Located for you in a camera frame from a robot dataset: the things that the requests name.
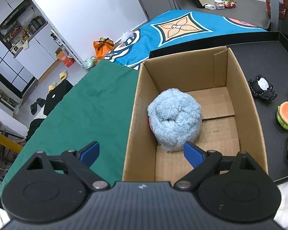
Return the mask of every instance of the red cardboard box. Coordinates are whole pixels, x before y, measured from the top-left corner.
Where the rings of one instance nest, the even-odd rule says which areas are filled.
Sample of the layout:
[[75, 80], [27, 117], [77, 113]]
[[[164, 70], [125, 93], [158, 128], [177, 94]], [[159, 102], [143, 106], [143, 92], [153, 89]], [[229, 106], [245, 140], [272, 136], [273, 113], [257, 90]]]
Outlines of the red cardboard box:
[[58, 48], [57, 51], [55, 52], [57, 58], [62, 61], [67, 67], [70, 67], [74, 63], [73, 58], [69, 58], [61, 48]]

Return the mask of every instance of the cardboard box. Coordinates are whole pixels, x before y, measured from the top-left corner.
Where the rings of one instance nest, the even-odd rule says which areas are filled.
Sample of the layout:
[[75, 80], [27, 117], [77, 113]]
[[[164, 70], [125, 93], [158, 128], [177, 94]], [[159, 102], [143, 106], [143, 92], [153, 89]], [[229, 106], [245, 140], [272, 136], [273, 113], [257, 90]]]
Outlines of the cardboard box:
[[193, 169], [182, 151], [163, 151], [149, 126], [148, 105], [169, 88], [190, 94], [202, 106], [197, 146], [231, 156], [247, 151], [267, 173], [263, 133], [248, 83], [232, 50], [217, 47], [148, 59], [141, 65], [123, 181], [174, 184]]
[[74, 59], [73, 58], [69, 58], [63, 51], [61, 48], [58, 48], [56, 50], [56, 57], [62, 61], [67, 67], [70, 67], [73, 63], [74, 63]]

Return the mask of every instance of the floor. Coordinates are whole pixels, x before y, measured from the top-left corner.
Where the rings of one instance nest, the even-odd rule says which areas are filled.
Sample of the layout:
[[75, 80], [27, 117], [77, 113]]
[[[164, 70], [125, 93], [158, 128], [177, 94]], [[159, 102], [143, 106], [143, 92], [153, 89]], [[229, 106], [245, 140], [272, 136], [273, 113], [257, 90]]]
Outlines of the floor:
[[57, 65], [57, 67], [35, 88], [32, 94], [29, 96], [27, 101], [23, 104], [23, 106], [19, 109], [18, 114], [16, 115], [16, 119], [27, 126], [29, 128], [30, 123], [35, 118], [36, 114], [41, 110], [38, 105], [37, 113], [35, 115], [31, 114], [30, 105], [33, 104], [36, 99], [44, 98], [46, 99], [48, 94], [48, 86], [53, 82], [57, 84], [60, 83], [59, 74], [64, 70], [67, 71], [68, 76], [67, 80], [75, 85], [81, 80], [85, 74], [87, 73], [78, 63], [74, 63], [71, 67], [66, 67], [62, 62]]

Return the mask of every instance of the black and white toy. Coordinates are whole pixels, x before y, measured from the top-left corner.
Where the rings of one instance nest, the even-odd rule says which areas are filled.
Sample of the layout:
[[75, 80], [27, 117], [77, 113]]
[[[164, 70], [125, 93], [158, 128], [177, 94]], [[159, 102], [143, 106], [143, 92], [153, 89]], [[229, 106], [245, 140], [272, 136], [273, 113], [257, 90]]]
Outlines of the black and white toy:
[[254, 97], [260, 97], [263, 100], [274, 100], [277, 97], [273, 85], [261, 74], [257, 75], [255, 80], [250, 79], [248, 84]]

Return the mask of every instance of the fluffy ball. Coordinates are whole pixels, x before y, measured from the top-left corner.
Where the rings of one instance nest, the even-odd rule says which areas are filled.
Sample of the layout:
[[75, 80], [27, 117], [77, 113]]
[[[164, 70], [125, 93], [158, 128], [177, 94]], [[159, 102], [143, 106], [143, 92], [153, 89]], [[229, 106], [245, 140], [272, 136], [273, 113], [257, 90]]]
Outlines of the fluffy ball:
[[166, 152], [180, 151], [194, 141], [202, 122], [201, 106], [189, 94], [171, 88], [159, 94], [147, 108], [151, 130]]

